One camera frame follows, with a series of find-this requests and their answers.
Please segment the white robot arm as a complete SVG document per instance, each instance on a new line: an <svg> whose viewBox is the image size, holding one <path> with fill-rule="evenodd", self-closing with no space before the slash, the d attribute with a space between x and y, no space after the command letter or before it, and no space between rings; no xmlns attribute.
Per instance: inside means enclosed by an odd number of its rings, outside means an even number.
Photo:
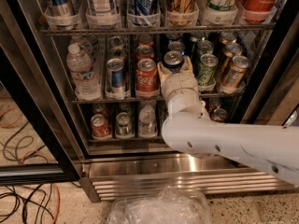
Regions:
<svg viewBox="0 0 299 224"><path fill-rule="evenodd" d="M199 99L190 60L175 74L162 63L157 69L168 110L162 137L169 147L194 157L220 155L299 185L298 128L216 122Z"/></svg>

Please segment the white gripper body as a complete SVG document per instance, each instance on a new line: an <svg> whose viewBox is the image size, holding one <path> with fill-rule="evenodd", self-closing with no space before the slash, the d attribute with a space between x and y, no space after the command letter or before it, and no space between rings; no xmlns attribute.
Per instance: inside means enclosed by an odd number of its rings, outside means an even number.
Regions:
<svg viewBox="0 0 299 224"><path fill-rule="evenodd" d="M161 92L169 110L185 110L199 104L197 80L190 74L170 75Z"/></svg>

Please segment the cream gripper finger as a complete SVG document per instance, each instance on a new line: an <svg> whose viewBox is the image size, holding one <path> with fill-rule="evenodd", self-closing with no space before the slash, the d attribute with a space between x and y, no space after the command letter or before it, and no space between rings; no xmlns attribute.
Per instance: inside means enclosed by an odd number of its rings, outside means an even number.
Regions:
<svg viewBox="0 0 299 224"><path fill-rule="evenodd" d="M193 74L192 62L189 56L184 56L184 64L180 68L182 74Z"/></svg>
<svg viewBox="0 0 299 224"><path fill-rule="evenodd" d="M157 70L160 84L163 85L167 78L172 75L172 72L168 68L164 67L162 62L157 63Z"/></svg>

